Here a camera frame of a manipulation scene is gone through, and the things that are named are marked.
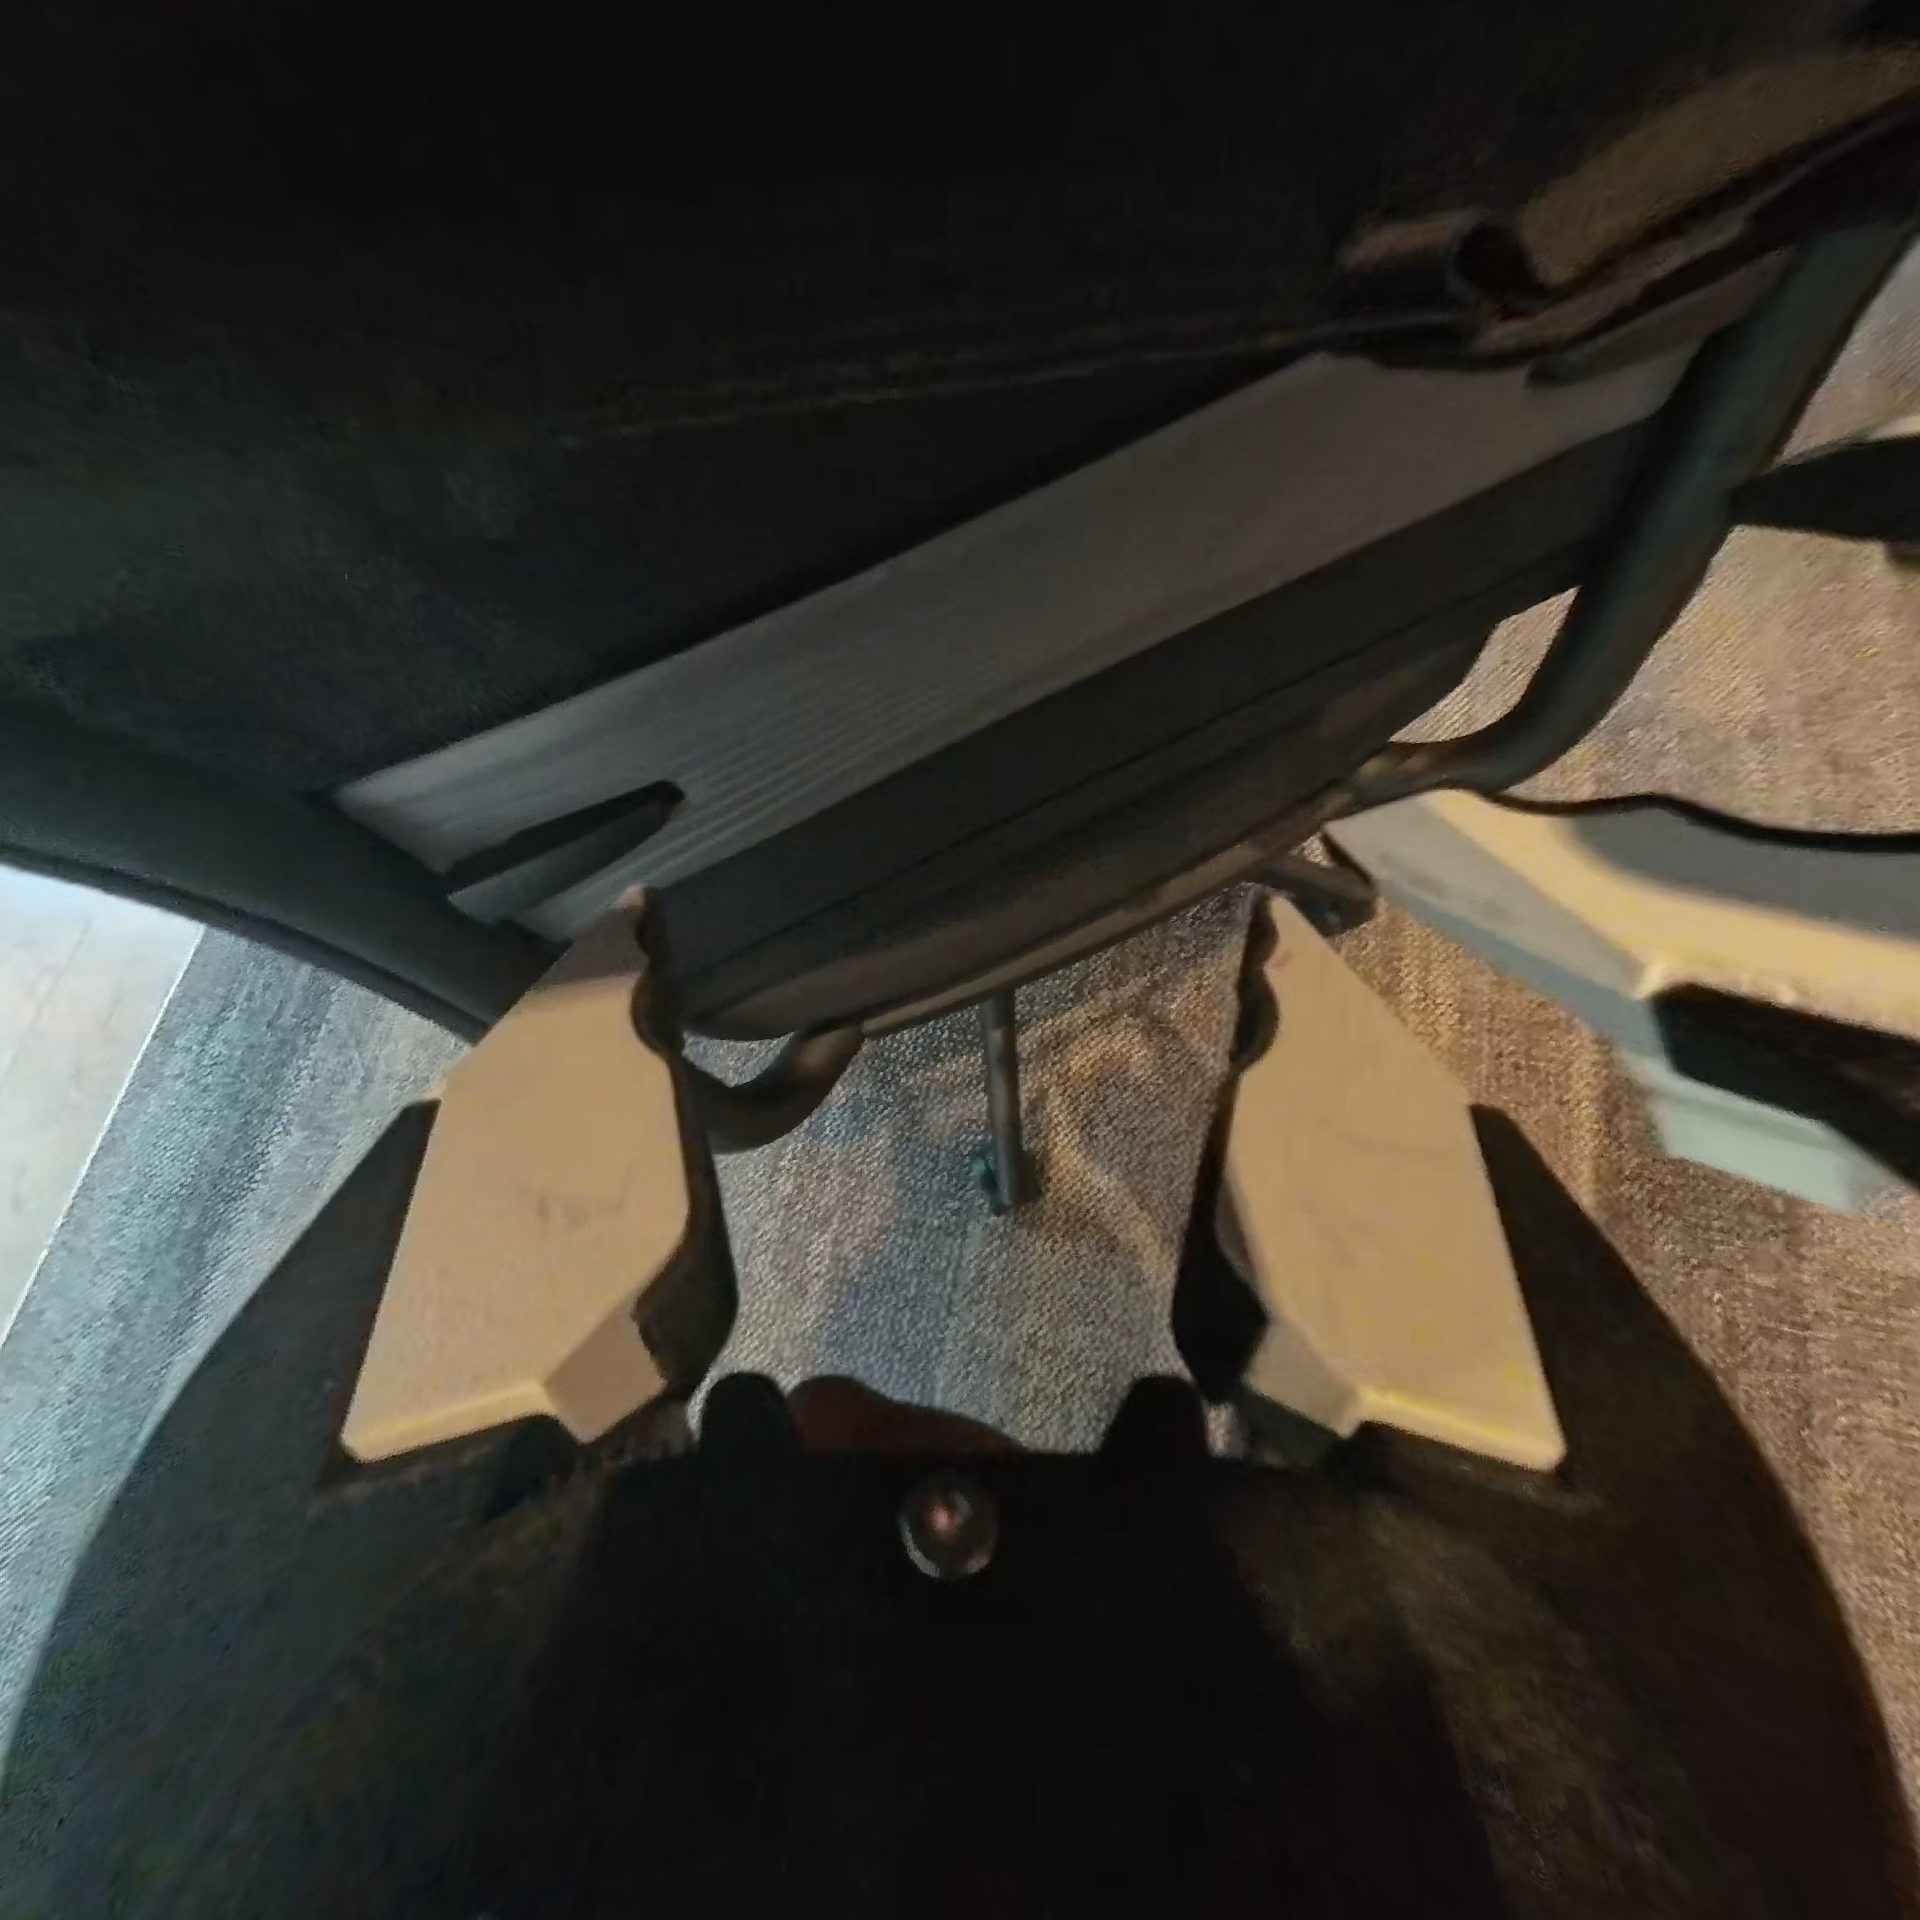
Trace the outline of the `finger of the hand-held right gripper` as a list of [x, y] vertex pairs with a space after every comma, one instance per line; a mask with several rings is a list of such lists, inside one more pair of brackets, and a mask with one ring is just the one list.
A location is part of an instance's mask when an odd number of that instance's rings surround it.
[[1829, 1123], [1713, 1089], [1647, 1056], [1647, 1118], [1665, 1158], [1814, 1208], [1866, 1216], [1914, 1187]]
[[1789, 833], [1674, 800], [1434, 791], [1337, 820], [1377, 894], [1627, 1054], [1704, 990], [1917, 1036], [1912, 834]]

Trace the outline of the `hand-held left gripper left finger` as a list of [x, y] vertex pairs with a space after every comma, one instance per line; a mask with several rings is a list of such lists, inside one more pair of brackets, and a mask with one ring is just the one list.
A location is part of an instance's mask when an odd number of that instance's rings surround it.
[[442, 1078], [342, 1422], [381, 1463], [688, 1401], [736, 1320], [713, 1158], [618, 898]]

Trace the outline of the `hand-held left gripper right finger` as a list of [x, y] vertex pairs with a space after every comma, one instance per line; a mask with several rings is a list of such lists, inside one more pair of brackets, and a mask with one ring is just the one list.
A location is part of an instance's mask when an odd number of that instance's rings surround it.
[[1289, 900], [1257, 900], [1183, 1242], [1183, 1367], [1232, 1451], [1362, 1428], [1522, 1473], [1567, 1443], [1464, 1089]]

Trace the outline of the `black office chair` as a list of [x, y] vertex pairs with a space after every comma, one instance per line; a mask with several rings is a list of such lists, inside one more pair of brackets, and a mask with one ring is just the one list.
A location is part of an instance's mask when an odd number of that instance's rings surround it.
[[3, 871], [867, 1036], [1594, 731], [1914, 241], [1914, 6], [3, 6]]

